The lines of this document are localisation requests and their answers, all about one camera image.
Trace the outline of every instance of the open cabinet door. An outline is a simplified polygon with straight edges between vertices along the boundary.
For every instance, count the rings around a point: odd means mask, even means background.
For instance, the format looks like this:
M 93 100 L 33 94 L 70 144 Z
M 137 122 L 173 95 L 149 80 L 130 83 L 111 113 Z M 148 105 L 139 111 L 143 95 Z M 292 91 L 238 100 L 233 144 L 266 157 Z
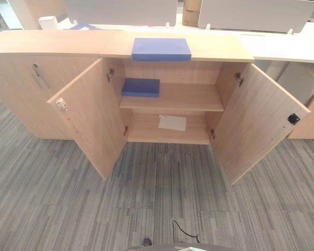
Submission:
M 96 60 L 47 101 L 65 120 L 74 141 L 104 180 L 126 142 L 108 70 L 105 60 Z
M 310 112 L 253 64 L 245 67 L 241 78 L 244 80 L 235 87 L 211 139 L 231 184 L 291 132 L 290 115 L 302 119 Z

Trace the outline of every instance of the cabinet top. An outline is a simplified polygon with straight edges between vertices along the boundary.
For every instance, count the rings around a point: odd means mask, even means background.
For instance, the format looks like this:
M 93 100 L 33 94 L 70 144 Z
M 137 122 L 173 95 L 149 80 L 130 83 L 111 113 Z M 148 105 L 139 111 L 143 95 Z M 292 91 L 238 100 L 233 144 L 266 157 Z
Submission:
M 0 32 L 0 54 L 99 55 L 131 58 L 135 38 L 185 38 L 192 60 L 253 62 L 231 35 L 134 32 L 118 30 L 9 30 Z

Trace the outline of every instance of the door handle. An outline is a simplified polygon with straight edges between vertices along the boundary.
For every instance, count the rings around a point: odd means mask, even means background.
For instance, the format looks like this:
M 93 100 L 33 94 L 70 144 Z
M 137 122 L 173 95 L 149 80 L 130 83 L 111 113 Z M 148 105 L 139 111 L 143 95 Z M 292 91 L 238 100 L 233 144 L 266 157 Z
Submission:
M 38 65 L 37 64 L 33 64 L 32 65 L 33 70 L 35 71 L 36 75 L 42 79 L 42 81 L 46 84 L 47 88 L 50 89 L 51 86 L 49 85 L 49 83 L 44 79 L 44 77 L 40 74 L 39 70 L 38 70 Z
M 35 83 L 37 84 L 37 86 L 38 86 L 40 89 L 42 89 L 41 84 L 37 81 L 37 79 L 35 78 L 35 76 L 34 76 L 33 74 L 31 74 L 31 75 L 32 75 L 33 80 L 35 80 Z

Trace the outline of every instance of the black latch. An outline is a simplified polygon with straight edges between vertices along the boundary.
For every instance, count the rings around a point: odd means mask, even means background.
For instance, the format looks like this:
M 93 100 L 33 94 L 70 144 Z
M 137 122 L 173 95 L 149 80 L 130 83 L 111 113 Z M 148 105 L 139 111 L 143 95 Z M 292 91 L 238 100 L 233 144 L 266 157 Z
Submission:
M 295 114 L 292 113 L 288 118 L 287 118 L 288 122 L 290 122 L 291 124 L 296 124 L 300 121 L 300 118 Z

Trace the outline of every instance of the white desk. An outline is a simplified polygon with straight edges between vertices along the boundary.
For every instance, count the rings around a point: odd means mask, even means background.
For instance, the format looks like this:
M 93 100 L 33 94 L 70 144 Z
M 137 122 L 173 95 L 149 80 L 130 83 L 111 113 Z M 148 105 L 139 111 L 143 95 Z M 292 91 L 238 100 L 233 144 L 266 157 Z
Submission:
M 73 26 L 68 19 L 65 19 L 59 24 L 60 29 L 70 29 Z M 314 63 L 314 22 L 306 23 L 300 33 L 293 35 L 270 32 L 205 30 L 197 27 L 183 26 L 182 14 L 177 14 L 176 25 L 168 29 L 166 27 L 127 25 L 94 26 L 106 30 L 235 35 L 255 59 Z

